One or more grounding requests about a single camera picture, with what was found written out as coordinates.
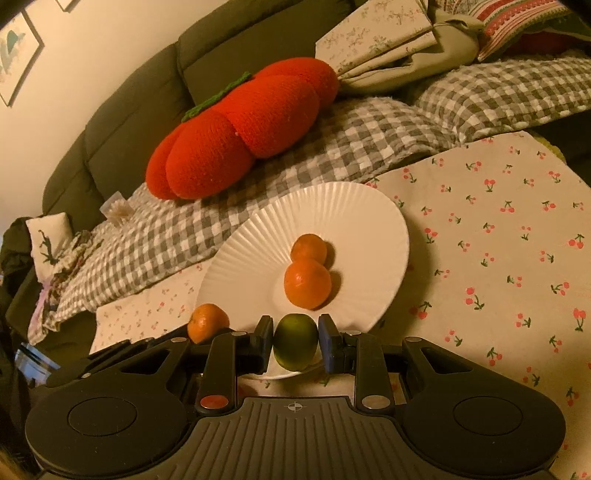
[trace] white plate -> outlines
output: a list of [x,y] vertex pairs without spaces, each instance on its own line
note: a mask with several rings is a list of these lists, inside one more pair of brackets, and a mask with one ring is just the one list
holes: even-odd
[[[314,312],[293,306],[283,290],[291,247],[304,233],[332,244],[330,272],[341,279],[330,303]],[[359,183],[323,183],[253,213],[213,258],[196,305],[218,305],[234,330],[253,332],[262,315],[270,315],[277,326],[288,313],[307,313],[315,322],[329,313],[339,330],[367,332],[394,299],[407,262],[408,231],[394,202]],[[321,360],[320,351],[315,360]],[[271,354],[267,372],[252,377],[294,375],[298,372],[285,370]]]

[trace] green knitted stem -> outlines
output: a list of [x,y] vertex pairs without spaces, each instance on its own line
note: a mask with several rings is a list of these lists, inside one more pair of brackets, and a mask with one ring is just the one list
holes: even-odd
[[248,80],[250,80],[251,77],[252,77],[252,75],[249,72],[244,72],[238,80],[232,82],[230,85],[228,85],[226,88],[224,88],[221,92],[208,98],[203,103],[200,103],[199,105],[191,108],[187,113],[185,113],[182,121],[186,122],[188,120],[191,120],[193,117],[199,115],[205,109],[211,107],[212,105],[215,105],[222,98],[224,98],[228,93],[230,93],[232,90],[234,90],[234,88],[236,88],[236,87],[242,85],[244,82],[247,82]]

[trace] white pillow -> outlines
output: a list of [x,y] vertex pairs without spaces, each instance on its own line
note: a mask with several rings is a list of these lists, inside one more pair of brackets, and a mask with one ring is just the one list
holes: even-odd
[[27,220],[31,235],[31,256],[40,283],[53,276],[53,270],[61,253],[72,240],[72,229],[65,213],[47,215]]

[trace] sofa cushion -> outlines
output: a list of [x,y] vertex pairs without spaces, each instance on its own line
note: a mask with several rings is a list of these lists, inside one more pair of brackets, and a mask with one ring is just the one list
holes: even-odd
[[245,71],[313,57],[316,41],[355,9],[352,0],[229,0],[178,39],[178,65],[195,104]]
[[85,166],[84,133],[76,139],[51,174],[43,192],[43,214],[66,212],[73,232],[92,230],[105,218],[105,201]]
[[148,160],[193,103],[170,45],[127,78],[86,126],[87,166],[101,195],[129,197]]

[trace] checkered fabric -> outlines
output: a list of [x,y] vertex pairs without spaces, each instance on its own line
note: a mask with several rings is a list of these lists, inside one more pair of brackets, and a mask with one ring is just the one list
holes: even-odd
[[415,84],[405,100],[463,145],[589,109],[591,59],[570,51],[474,64]]
[[95,229],[103,245],[64,291],[53,326],[211,257],[252,212],[289,192],[327,181],[365,182],[452,148],[449,136],[402,102],[347,100],[294,148],[260,162],[216,197],[178,205],[154,198],[143,184],[129,199],[135,214],[124,227],[104,222]]

